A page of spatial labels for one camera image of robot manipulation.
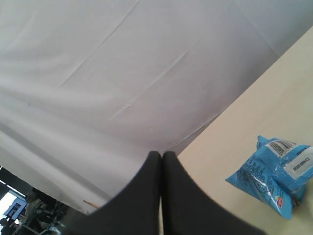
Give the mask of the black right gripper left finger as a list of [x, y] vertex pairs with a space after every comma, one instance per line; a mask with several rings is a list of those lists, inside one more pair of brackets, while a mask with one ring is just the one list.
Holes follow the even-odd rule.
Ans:
[[65, 235], [157, 235], [161, 155], [149, 152], [144, 164], [113, 199], [65, 228]]

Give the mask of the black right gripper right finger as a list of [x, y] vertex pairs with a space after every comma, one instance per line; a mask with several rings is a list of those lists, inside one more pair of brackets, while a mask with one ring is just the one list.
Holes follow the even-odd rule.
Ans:
[[166, 235], [263, 235], [212, 200], [189, 176], [175, 152], [162, 158], [161, 203]]

